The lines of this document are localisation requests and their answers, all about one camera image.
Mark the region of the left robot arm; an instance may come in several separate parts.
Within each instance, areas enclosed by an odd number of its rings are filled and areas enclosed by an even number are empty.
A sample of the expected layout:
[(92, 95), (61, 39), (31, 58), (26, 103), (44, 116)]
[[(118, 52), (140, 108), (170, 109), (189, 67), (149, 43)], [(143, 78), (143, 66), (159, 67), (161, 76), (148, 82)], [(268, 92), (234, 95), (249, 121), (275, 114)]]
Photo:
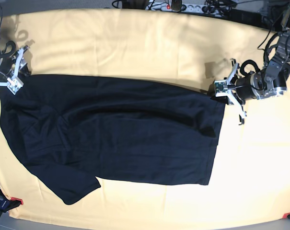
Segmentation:
[(240, 125), (246, 118), (243, 109), (246, 101), (282, 96), (287, 91), (286, 82), (290, 75), (290, 4), (282, 16), (282, 31), (273, 34), (264, 48), (263, 69), (253, 60), (247, 60), (241, 66), (233, 62), (234, 72), (226, 78), (228, 104), (239, 107)]

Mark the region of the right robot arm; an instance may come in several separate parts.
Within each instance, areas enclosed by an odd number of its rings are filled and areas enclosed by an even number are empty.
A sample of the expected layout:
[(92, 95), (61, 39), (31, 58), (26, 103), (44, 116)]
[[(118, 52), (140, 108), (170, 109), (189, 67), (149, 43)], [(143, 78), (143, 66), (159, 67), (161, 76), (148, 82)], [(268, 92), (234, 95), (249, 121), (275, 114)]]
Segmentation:
[[(3, 15), (0, 16), (0, 29)], [(19, 75), (30, 76), (24, 53), (29, 49), (25, 45), (20, 49), (16, 48), (16, 43), (8, 41), (3, 50), (0, 50), (0, 87), (7, 87), (13, 94), (16, 94), (22, 87), (23, 82)]]

